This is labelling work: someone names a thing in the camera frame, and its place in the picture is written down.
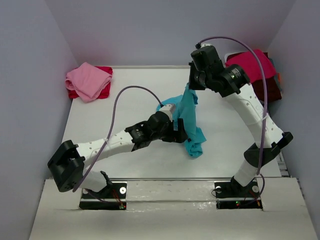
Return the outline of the turquoise t shirt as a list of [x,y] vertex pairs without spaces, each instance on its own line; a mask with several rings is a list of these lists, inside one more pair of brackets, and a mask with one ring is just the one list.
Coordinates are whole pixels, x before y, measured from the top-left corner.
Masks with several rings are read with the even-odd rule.
[[189,84],[187,84],[183,94],[168,98],[161,104],[175,105],[172,114],[173,129],[177,132],[179,127],[184,128],[178,141],[184,144],[190,157],[200,157],[203,154],[202,143],[206,141],[206,137],[202,129],[197,126],[196,105],[198,104],[198,96],[196,91],[190,89]]

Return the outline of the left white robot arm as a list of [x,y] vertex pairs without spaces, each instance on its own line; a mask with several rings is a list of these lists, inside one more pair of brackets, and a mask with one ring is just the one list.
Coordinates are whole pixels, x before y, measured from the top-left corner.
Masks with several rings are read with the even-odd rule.
[[183,143],[188,136],[182,118],[172,120],[167,113],[157,111],[148,120],[92,142],[64,141],[50,158],[47,166],[59,192],[75,191],[102,194],[112,186],[104,171],[93,171],[93,165],[106,158],[146,148],[152,141]]

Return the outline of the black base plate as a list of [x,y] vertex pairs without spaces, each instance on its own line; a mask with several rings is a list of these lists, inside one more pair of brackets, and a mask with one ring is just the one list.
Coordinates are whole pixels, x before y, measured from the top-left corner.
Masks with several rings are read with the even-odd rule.
[[230,181],[218,181],[214,183],[211,194],[216,199],[218,210],[263,209],[260,189],[255,180],[245,187],[237,187]]
[[105,193],[81,192],[78,207],[81,210],[125,211],[127,209],[127,182],[114,181]]

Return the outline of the dark red t shirt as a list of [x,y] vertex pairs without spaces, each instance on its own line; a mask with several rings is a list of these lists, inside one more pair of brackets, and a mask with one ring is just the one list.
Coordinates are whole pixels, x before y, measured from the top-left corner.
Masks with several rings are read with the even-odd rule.
[[[263,72],[265,75],[266,87],[267,87],[267,100],[268,103],[272,103],[282,99],[281,87],[279,82],[279,74],[276,71],[275,65],[271,58],[269,58],[267,52],[262,52],[259,49],[255,49],[254,53],[260,60]],[[258,65],[256,65],[253,76],[250,77],[251,84],[254,92],[260,101],[264,101],[264,85],[262,74]]]

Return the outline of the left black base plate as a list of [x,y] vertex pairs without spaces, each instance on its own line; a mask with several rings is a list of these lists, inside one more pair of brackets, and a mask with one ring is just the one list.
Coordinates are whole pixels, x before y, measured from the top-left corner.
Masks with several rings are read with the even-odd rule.
[[127,209],[127,182],[114,181],[105,193],[81,192],[78,207],[81,210],[125,211]]

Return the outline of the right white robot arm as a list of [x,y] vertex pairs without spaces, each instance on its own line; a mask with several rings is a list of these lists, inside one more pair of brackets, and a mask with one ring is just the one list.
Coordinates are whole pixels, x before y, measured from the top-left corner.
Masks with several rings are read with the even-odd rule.
[[210,89],[228,102],[241,117],[254,139],[244,152],[244,161],[227,184],[225,191],[238,194],[245,190],[259,169],[275,159],[292,140],[265,112],[254,92],[249,77],[237,64],[224,67],[216,48],[198,44],[191,53],[189,87]]

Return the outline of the magenta t shirt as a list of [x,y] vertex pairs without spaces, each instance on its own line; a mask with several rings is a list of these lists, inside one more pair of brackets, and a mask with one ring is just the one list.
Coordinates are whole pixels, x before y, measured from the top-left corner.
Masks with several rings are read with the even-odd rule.
[[[261,63],[264,77],[266,79],[274,77],[277,72],[268,56],[259,49],[255,49],[254,53]],[[227,67],[231,65],[239,65],[245,71],[252,84],[263,79],[260,66],[256,58],[249,51],[229,55],[226,59],[225,65]]]

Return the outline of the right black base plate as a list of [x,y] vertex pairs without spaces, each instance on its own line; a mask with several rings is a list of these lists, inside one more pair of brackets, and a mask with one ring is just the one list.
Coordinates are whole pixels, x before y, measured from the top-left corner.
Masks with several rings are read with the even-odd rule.
[[216,199],[218,210],[263,209],[260,189],[255,180],[245,187],[237,187],[230,181],[218,181],[214,183],[211,194]]

